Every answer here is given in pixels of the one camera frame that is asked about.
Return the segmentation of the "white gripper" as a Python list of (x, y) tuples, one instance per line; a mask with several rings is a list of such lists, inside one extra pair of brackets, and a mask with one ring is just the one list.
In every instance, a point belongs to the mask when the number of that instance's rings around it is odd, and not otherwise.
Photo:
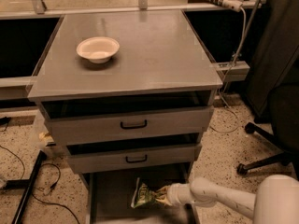
[(156, 193), (160, 197), (157, 197), (155, 201), (163, 205), (179, 206), (192, 202), (189, 184), (176, 183), (170, 186), (166, 185), (158, 189)]

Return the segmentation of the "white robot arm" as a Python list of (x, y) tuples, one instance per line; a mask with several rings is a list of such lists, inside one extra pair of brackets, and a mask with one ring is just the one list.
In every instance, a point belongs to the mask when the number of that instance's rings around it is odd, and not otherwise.
[(157, 202), (170, 206), (191, 204), (211, 207), (216, 203), (250, 218), (253, 224), (299, 224), (299, 181), (286, 175), (270, 175), (255, 194), (229, 189), (203, 177), (190, 184), (161, 188)]

